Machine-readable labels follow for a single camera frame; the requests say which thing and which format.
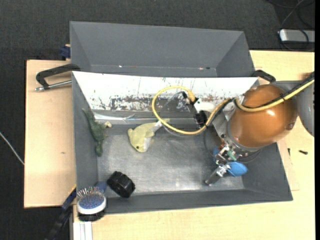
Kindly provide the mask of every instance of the yellow cable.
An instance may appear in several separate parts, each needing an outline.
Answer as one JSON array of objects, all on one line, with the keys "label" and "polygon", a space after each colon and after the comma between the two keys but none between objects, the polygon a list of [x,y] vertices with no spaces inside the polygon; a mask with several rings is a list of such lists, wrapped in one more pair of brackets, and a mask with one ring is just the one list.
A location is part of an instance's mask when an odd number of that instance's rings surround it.
[{"label": "yellow cable", "polygon": [[310,82],[307,82],[305,85],[299,87],[298,89],[296,89],[295,91],[293,91],[292,93],[288,94],[287,96],[284,96],[283,99],[279,99],[271,104],[262,106],[262,107],[246,107],[241,105],[240,101],[238,98],[235,99],[235,103],[237,105],[237,107],[243,111],[246,112],[258,112],[258,111],[262,111],[262,110],[266,110],[266,109],[270,109],[282,102],[284,102],[284,100],[288,100],[290,98],[292,98],[293,96],[295,96],[296,94],[298,94],[299,92],[301,92],[302,90],[304,90],[305,88],[307,88],[309,85],[312,85],[315,82],[315,80],[311,80]]},{"label": "yellow cable", "polygon": [[188,92],[188,97],[189,99],[194,102],[196,100],[196,97],[195,95],[193,94],[193,92],[191,90],[189,90],[188,88],[184,87],[184,86],[168,86],[166,88],[163,88],[161,89],[160,91],[158,91],[155,96],[153,97],[152,99],[152,103],[151,103],[151,106],[152,106],[152,111],[155,115],[155,117],[166,127],[168,127],[169,129],[177,132],[177,133],[180,133],[180,134],[185,134],[185,135],[196,135],[196,134],[199,134],[201,133],[203,130],[205,130],[209,125],[208,123],[211,122],[212,118],[214,117],[214,115],[217,113],[217,111],[220,110],[221,107],[223,107],[226,103],[228,103],[231,99],[226,99],[224,100],[223,102],[221,102],[213,111],[212,113],[210,114],[208,120],[206,121],[205,125],[203,127],[201,127],[200,129],[196,130],[196,131],[185,131],[185,130],[180,130],[180,129],[177,129],[177,128],[174,128],[173,126],[171,126],[170,124],[168,124],[167,122],[165,122],[157,113],[156,111],[156,108],[155,108],[155,103],[156,103],[156,99],[157,97],[162,94],[163,92],[167,91],[167,90],[170,90],[170,89],[176,89],[176,88],[179,88],[179,89],[183,89],[185,91]]}]

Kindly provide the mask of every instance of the brush bristles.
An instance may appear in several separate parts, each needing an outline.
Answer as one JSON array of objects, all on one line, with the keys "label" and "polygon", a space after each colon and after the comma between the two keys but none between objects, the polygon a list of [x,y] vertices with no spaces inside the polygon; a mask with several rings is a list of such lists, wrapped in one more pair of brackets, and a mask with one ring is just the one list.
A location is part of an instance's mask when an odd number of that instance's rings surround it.
[{"label": "brush bristles", "polygon": [[77,193],[78,204],[84,209],[92,209],[100,206],[105,196],[97,186],[83,188]]},{"label": "brush bristles", "polygon": [[103,195],[104,193],[97,186],[90,186],[88,188],[83,188],[77,192],[78,199],[83,199],[91,195]]}]

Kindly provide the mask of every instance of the gray carpet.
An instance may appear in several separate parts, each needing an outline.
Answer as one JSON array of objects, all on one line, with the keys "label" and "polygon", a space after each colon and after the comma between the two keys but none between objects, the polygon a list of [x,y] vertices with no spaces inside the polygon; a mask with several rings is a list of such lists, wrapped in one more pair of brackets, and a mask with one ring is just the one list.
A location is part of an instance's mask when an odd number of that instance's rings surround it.
[{"label": "gray carpet", "polygon": [[[291,3],[297,0],[275,0]],[[0,131],[24,156],[25,60],[62,60],[69,21],[244,31],[249,48],[285,49],[277,35],[290,13],[265,0],[0,0]],[[314,4],[292,14],[286,28],[314,28]],[[0,138],[0,235],[41,240],[59,208],[23,209],[24,167]],[[65,228],[58,239],[68,239]]]}]

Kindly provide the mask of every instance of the hair brush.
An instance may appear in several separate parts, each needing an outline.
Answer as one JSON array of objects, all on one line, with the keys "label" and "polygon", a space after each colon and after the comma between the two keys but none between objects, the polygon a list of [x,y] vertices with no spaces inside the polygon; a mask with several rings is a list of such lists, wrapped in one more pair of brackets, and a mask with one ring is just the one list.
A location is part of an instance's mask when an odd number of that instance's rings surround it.
[{"label": "hair brush", "polygon": [[105,181],[95,186],[83,188],[77,192],[76,208],[81,221],[96,221],[103,217],[107,199],[104,195],[107,187]]}]

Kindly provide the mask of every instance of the white cable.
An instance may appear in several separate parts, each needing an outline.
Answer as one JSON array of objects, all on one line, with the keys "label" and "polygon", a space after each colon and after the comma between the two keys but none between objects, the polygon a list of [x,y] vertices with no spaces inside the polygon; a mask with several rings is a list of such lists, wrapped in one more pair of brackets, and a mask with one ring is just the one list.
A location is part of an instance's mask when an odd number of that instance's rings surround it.
[{"label": "white cable", "polygon": [[4,141],[9,145],[9,147],[11,148],[11,150],[13,151],[13,153],[15,154],[15,156],[19,159],[19,161],[21,162],[21,164],[25,165],[24,161],[21,159],[21,157],[18,155],[17,151],[15,151],[14,147],[11,145],[11,143],[7,140],[7,138],[1,133],[0,131],[0,135],[1,137],[4,139]]}]

